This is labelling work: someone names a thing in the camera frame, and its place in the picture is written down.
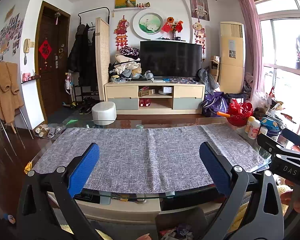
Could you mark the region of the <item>right hand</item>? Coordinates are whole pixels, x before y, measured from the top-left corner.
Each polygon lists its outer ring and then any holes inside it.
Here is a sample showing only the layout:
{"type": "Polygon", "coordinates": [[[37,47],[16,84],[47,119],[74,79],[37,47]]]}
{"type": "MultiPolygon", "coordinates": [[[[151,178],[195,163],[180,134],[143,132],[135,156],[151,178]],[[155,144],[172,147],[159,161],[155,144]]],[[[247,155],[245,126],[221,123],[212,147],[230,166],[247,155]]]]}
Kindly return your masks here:
{"type": "MultiPolygon", "coordinates": [[[[291,206],[293,191],[288,191],[281,194],[280,199],[281,203],[291,206]]],[[[300,198],[295,200],[293,203],[293,208],[297,213],[300,213],[300,198]]]]}

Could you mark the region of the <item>left hand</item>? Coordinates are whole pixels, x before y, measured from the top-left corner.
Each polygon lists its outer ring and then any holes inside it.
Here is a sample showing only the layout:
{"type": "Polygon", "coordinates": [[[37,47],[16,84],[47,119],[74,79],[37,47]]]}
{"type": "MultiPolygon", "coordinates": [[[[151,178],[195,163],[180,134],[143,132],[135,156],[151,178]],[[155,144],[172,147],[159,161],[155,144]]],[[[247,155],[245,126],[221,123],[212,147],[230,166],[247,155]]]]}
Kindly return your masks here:
{"type": "Polygon", "coordinates": [[[149,233],[147,233],[147,234],[144,234],[144,235],[138,237],[136,240],[152,240],[152,239],[151,239],[149,233]]]}

